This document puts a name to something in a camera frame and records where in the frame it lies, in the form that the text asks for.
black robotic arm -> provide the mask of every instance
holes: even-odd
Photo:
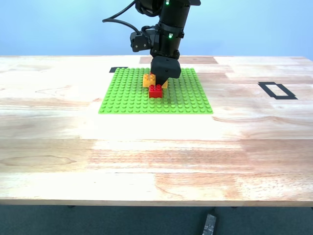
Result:
[[[158,24],[144,26],[141,31],[131,24],[114,20],[135,4],[137,11],[149,17],[159,16]],[[163,85],[169,77],[179,78],[179,45],[184,38],[184,28],[190,6],[200,6],[200,0],[135,0],[120,13],[103,20],[116,22],[134,29],[131,34],[133,52],[150,50],[153,59],[151,72],[156,75],[156,85]]]

cable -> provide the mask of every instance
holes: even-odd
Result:
[[[129,10],[134,4],[136,3],[136,1],[134,0],[131,4],[129,4],[126,8],[124,8],[123,10],[121,10],[119,13],[107,18],[107,19],[104,19],[102,20],[103,23],[106,23],[106,22],[112,22],[112,23],[118,23],[118,24],[122,24],[122,25],[125,25],[129,28],[132,28],[138,35],[140,34],[139,30],[133,26],[132,24],[130,23],[127,23],[125,21],[120,21],[120,20],[115,20],[116,17],[122,15],[123,13],[125,13],[127,10]]]
[[[125,26],[129,27],[129,28],[132,28],[138,35],[140,34],[139,30],[135,26],[133,26],[132,24],[127,23],[125,21],[120,21],[120,20],[115,20],[115,19],[105,19],[102,22],[103,23],[105,23],[105,22],[112,22],[112,23],[122,24],[122,25],[125,25]]]
[[[116,17],[119,17],[123,13],[125,13],[127,10],[129,10],[132,6],[134,6],[136,3],[136,0],[134,0],[131,4],[129,4],[124,10],[121,10],[119,13],[111,16],[109,19],[115,19]]]

wood grain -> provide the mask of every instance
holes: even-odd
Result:
[[[0,57],[0,203],[313,206],[312,61],[182,56],[213,115],[98,115],[110,68],[150,61]]]

lego brick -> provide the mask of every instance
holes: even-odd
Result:
[[[142,80],[142,86],[143,87],[149,87],[150,85],[156,85],[156,76],[154,74],[145,74],[143,75],[143,80]],[[166,81],[163,85],[163,89],[167,89],[168,87],[168,81]]]
[[[142,86],[143,87],[149,87],[150,86],[150,75],[144,74],[143,75],[143,80],[142,80]]]
[[[149,86],[149,98],[162,98],[162,87],[161,85],[150,85]]]
[[[212,108],[194,69],[182,69],[169,78],[163,98],[149,99],[142,87],[147,69],[117,69],[99,109],[100,114],[212,114]]]

